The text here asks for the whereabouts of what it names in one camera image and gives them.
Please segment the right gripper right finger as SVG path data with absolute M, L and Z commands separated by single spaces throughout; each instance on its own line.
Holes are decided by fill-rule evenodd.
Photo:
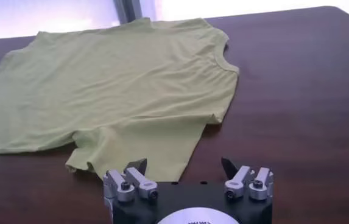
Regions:
M 228 180 L 224 183 L 224 194 L 227 200 L 236 200 L 248 193 L 255 201 L 264 201 L 273 197 L 274 174 L 270 168 L 260 167 L 255 172 L 250 166 L 238 167 L 228 158 L 221 158 Z

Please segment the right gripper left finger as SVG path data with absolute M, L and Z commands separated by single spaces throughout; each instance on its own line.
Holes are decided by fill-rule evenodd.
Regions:
M 137 195 L 155 201 L 158 198 L 158 184 L 144 176 L 146 169 L 147 158 L 143 158 L 129 162 L 122 173 L 118 170 L 106 171 L 103 176 L 104 201 L 129 203 Z

